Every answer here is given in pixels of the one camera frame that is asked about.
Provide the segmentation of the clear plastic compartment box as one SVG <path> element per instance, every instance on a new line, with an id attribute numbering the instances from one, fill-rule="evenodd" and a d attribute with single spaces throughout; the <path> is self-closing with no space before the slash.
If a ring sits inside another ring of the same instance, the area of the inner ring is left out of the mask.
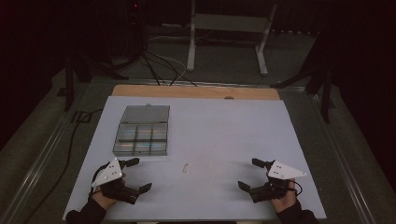
<path id="1" fill-rule="evenodd" d="M 127 105 L 113 153 L 118 157 L 166 156 L 169 105 Z"/>

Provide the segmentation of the black tripod stand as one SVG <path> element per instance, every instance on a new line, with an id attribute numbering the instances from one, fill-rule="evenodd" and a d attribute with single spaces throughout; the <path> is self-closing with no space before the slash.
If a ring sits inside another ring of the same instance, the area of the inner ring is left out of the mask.
<path id="1" fill-rule="evenodd" d="M 304 88 L 307 94 L 317 94 L 319 89 L 322 89 L 320 114 L 324 121 L 329 123 L 330 96 L 332 89 L 332 67 L 329 64 L 315 64 L 307 69 L 303 69 L 293 77 L 281 81 L 280 83 L 272 84 L 271 88 L 283 89 L 306 77 L 310 77 L 310 80 Z"/>
<path id="2" fill-rule="evenodd" d="M 112 77 L 116 80 L 126 80 L 127 77 L 123 77 L 106 67 L 105 65 L 97 62 L 92 57 L 82 53 L 67 53 L 65 55 L 65 88 L 62 94 L 65 96 L 65 111 L 68 111 L 75 101 L 75 82 L 74 75 L 77 75 L 82 82 L 89 82 L 92 79 L 92 75 L 89 72 L 88 66 L 91 65 L 93 68 L 98 69 L 108 77 Z"/>

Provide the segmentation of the white table sheet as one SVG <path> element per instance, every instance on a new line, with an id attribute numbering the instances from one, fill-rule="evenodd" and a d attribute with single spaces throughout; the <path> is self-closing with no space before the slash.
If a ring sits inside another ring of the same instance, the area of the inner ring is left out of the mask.
<path id="1" fill-rule="evenodd" d="M 113 159 L 112 148 L 127 105 L 169 105 L 167 155 L 143 157 L 126 169 L 132 188 L 152 184 L 135 204 L 116 203 L 114 221 L 225 221 L 275 218 L 271 204 L 254 203 L 237 186 L 266 180 L 251 160 L 280 161 L 307 172 L 307 162 L 282 101 L 116 97 L 107 99 L 68 210 L 86 202 L 94 172 Z"/>

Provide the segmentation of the person's right hand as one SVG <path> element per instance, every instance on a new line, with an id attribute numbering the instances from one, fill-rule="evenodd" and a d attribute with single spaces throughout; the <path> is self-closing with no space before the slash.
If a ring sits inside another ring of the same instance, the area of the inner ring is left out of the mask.
<path id="1" fill-rule="evenodd" d="M 277 213 L 280 213 L 290 207 L 292 207 L 297 201 L 297 193 L 295 189 L 295 180 L 289 181 L 289 190 L 284 197 L 280 199 L 273 199 L 270 204 L 274 207 Z"/>

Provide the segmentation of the person's left hand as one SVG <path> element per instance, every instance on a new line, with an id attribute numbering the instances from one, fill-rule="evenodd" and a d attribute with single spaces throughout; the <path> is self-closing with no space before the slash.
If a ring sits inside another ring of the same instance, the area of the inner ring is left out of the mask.
<path id="1" fill-rule="evenodd" d="M 100 187 L 96 187 L 93 190 L 91 198 L 105 210 L 108 210 L 111 206 L 118 202 L 118 200 L 106 197 Z"/>

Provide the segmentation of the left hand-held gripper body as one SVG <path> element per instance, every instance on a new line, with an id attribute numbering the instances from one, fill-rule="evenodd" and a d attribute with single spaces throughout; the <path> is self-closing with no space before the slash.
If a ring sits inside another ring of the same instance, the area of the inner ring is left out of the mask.
<path id="1" fill-rule="evenodd" d="M 135 204 L 139 192 L 137 189 L 131 189 L 125 186 L 123 183 L 123 168 L 125 161 L 121 161 L 115 158 L 113 161 L 102 165 L 94 174 L 92 178 L 91 192 L 96 187 L 100 187 L 103 194 L 118 201 L 122 201 L 129 204 Z"/>

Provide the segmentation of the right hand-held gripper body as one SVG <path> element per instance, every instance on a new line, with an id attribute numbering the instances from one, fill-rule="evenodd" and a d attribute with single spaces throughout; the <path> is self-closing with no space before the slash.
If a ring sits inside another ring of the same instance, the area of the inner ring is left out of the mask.
<path id="1" fill-rule="evenodd" d="M 279 161 L 269 161 L 271 169 L 267 170 L 268 182 L 261 187 L 251 189 L 249 195 L 254 203 L 280 199 L 289 190 L 289 181 L 307 176 L 306 172 L 290 167 Z"/>

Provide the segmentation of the metal floor rail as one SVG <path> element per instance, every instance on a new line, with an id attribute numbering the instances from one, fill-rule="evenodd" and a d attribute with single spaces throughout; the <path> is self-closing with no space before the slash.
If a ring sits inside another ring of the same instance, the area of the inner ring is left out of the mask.
<path id="1" fill-rule="evenodd" d="M 0 224 L 20 215 L 88 88 L 77 84 L 71 105 L 51 90 L 0 151 Z"/>
<path id="2" fill-rule="evenodd" d="M 331 152 L 333 154 L 337 167 L 340 170 L 340 174 L 343 177 L 348 194 L 357 210 L 357 213 L 361 220 L 361 224 L 377 224 L 373 213 L 367 205 L 367 202 L 361 192 L 361 188 L 358 185 L 356 178 L 352 174 L 349 165 L 347 164 L 347 159 L 340 147 L 339 142 L 336 139 L 331 124 L 327 123 L 321 116 L 321 101 L 316 95 L 308 95 L 308 99 L 313 106 L 313 110 L 315 111 L 316 116 L 319 119 L 319 123 L 323 132 L 325 132 L 325 135 L 330 141 Z"/>

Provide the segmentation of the white metal stand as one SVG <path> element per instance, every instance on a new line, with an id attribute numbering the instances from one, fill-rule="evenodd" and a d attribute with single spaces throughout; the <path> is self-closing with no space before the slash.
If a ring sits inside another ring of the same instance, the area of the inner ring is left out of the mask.
<path id="1" fill-rule="evenodd" d="M 266 17 L 236 16 L 223 14 L 206 14 L 196 11 L 196 0 L 191 0 L 191 28 L 190 46 L 187 60 L 187 70 L 193 71 L 195 65 L 197 29 L 215 31 L 250 32 L 262 34 L 262 41 L 255 46 L 255 53 L 262 76 L 268 75 L 267 64 L 264 56 L 264 47 L 270 34 L 277 3 L 271 4 L 269 15 Z"/>

